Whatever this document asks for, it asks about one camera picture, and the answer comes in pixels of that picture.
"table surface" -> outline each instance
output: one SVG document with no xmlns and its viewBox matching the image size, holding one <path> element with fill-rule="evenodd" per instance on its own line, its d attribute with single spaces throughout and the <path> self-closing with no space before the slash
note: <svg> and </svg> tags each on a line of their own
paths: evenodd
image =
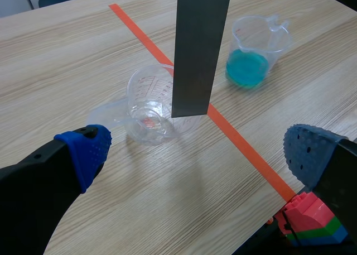
<svg viewBox="0 0 357 255">
<path fill-rule="evenodd" d="M 173 60 L 176 0 L 74 0 L 0 20 L 1 167 L 96 106 L 125 95 L 157 63 L 110 10 L 119 4 Z M 225 77 L 230 29 L 245 15 L 289 19 L 293 44 L 254 90 Z M 295 123 L 357 137 L 357 13 L 334 0 L 231 0 L 212 104 L 295 192 L 283 157 Z M 231 254 L 284 200 L 206 116 L 158 147 L 113 131 L 108 160 L 70 207 L 46 254 Z"/>
</svg>

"orange tape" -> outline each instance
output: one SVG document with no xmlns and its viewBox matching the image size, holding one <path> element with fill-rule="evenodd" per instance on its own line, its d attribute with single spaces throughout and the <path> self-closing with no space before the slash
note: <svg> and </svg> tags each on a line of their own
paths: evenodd
<svg viewBox="0 0 357 255">
<path fill-rule="evenodd" d="M 172 65 L 166 55 L 151 41 L 151 39 L 133 22 L 132 19 L 117 5 L 109 5 L 110 9 L 123 21 L 133 34 L 143 43 L 150 53 L 161 64 Z M 265 162 L 260 154 L 239 134 L 237 130 L 210 103 L 207 115 L 217 127 L 229 138 L 237 149 L 248 159 L 268 183 L 284 198 L 286 202 L 295 196 L 295 192 L 284 180 Z"/>
</svg>

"red lego block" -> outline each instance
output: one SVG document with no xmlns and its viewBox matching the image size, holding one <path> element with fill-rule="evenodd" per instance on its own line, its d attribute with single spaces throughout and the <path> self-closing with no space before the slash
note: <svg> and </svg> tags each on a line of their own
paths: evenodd
<svg viewBox="0 0 357 255">
<path fill-rule="evenodd" d="M 284 228 L 286 221 L 282 214 L 283 210 L 296 233 L 324 228 L 335 216 L 314 193 L 301 193 L 275 215 L 283 234 L 292 233 Z"/>
</svg>

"lego block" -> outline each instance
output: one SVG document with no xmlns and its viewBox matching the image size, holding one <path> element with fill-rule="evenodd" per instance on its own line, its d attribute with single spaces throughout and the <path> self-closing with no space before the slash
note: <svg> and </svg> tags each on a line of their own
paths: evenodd
<svg viewBox="0 0 357 255">
<path fill-rule="evenodd" d="M 283 234 L 292 233 L 284 227 L 286 221 L 283 210 L 296 233 L 324 228 L 334 217 L 332 211 L 314 193 L 301 193 L 275 215 Z"/>
<path fill-rule="evenodd" d="M 299 239 L 300 243 L 303 246 L 321 246 L 321 245 L 330 245 L 330 244 L 340 244 L 347 236 L 346 229 L 341 225 L 340 228 L 329 237 L 314 237 L 314 238 L 305 238 Z M 298 246 L 296 240 L 290 240 L 291 244 L 295 247 Z"/>
<path fill-rule="evenodd" d="M 329 237 L 329 236 L 333 235 L 334 233 L 336 233 L 336 231 L 340 227 L 341 227 L 340 221 L 336 217 L 333 217 L 333 219 L 327 224 L 326 227 L 321 228 L 321 229 L 314 229 L 314 230 L 298 232 L 298 233 L 296 233 L 296 236 L 298 239 L 314 238 L 314 237 Z M 286 237 L 289 240 L 295 240 L 295 237 L 293 234 L 287 234 Z"/>
</svg>

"clear plastic measuring cup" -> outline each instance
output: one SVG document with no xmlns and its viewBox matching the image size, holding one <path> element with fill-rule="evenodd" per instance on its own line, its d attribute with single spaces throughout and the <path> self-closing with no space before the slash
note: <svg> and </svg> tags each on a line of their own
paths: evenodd
<svg viewBox="0 0 357 255">
<path fill-rule="evenodd" d="M 291 43 L 288 21 L 279 25 L 278 19 L 278 15 L 267 18 L 246 16 L 233 23 L 233 38 L 226 65 L 229 80 L 250 88 L 268 75 Z"/>
<path fill-rule="evenodd" d="M 127 96 L 94 109 L 87 124 L 108 129 L 124 125 L 135 141 L 159 145 L 195 129 L 200 117 L 171 118 L 173 67 L 150 65 L 136 71 L 127 87 Z"/>
</svg>

